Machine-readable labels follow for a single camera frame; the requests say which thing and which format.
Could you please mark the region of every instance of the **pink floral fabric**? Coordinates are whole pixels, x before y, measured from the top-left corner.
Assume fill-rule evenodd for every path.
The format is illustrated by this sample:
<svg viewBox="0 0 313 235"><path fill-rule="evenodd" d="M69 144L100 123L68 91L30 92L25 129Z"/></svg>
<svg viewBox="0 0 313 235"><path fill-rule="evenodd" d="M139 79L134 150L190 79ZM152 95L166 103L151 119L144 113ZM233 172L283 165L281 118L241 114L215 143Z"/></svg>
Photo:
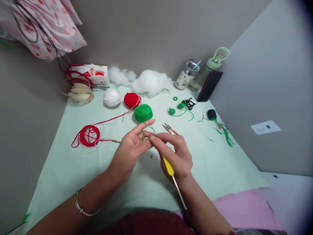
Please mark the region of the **pink floral fabric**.
<svg viewBox="0 0 313 235"><path fill-rule="evenodd" d="M75 25L82 24L82 22L69 0L18 1L37 20L47 35L40 30L35 20L22 7L13 4L10 0L0 1L7 6L6 10L11 11L11 15L16 18L16 21L14 17L2 19L2 26L12 37L27 46L36 57L45 60L53 60L57 57L56 50L48 37L61 55L87 46L84 37Z"/></svg>

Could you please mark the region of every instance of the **small crochet ball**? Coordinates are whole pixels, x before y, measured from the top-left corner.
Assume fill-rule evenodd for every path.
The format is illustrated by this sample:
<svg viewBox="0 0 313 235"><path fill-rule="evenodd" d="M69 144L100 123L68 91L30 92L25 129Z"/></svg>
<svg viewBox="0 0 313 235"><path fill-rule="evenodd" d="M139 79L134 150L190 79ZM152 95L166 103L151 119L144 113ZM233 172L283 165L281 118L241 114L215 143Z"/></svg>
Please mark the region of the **small crochet ball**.
<svg viewBox="0 0 313 235"><path fill-rule="evenodd" d="M124 97L124 103L128 108L137 107L139 105L140 96L136 93L127 93Z"/></svg>
<svg viewBox="0 0 313 235"><path fill-rule="evenodd" d="M178 105L178 108L179 109L182 109L182 108L184 108L186 105L184 104L184 103L180 103L179 105Z"/></svg>
<svg viewBox="0 0 313 235"><path fill-rule="evenodd" d="M147 104L139 105L134 111L134 116L137 122L145 122L153 117L152 109Z"/></svg>
<svg viewBox="0 0 313 235"><path fill-rule="evenodd" d="M170 108L169 113L170 113L171 115L174 115L174 114L175 114L175 112L176 112L176 111L175 111L175 109L171 109L171 108Z"/></svg>

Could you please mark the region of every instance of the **black yarn ball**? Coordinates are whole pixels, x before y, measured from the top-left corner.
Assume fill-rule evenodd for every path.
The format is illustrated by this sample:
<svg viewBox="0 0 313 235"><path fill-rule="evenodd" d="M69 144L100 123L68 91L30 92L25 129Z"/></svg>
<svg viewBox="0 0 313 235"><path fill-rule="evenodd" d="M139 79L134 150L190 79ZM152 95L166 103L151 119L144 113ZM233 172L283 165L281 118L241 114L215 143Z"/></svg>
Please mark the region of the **black yarn ball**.
<svg viewBox="0 0 313 235"><path fill-rule="evenodd" d="M215 112L214 109L210 109L210 110L208 111L208 118L209 118L210 120L216 119L216 112Z"/></svg>

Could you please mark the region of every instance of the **small scissors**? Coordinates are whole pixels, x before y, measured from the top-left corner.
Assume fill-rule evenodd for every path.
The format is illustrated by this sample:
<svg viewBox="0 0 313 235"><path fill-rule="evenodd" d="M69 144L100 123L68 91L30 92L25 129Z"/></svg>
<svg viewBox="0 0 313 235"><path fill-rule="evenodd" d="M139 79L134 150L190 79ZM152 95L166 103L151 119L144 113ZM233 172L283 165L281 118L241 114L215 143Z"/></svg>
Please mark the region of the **small scissors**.
<svg viewBox="0 0 313 235"><path fill-rule="evenodd" d="M166 123L164 123L165 124L165 126L164 125L162 125L163 127L164 127L164 129L165 130L167 130L170 134L176 134L176 135L178 135L178 133L173 129L173 128L171 128L168 124L166 124Z"/></svg>

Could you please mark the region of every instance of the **smartphone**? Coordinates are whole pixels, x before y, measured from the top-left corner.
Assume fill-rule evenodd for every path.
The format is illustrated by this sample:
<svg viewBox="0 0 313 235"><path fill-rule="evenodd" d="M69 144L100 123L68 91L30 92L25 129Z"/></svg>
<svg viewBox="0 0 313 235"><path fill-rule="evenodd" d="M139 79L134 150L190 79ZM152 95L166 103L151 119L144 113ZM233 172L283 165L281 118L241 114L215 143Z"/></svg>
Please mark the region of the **smartphone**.
<svg viewBox="0 0 313 235"><path fill-rule="evenodd" d="M207 102L209 100L222 75L223 72L221 71L211 71L209 73L197 98L198 102Z"/></svg>

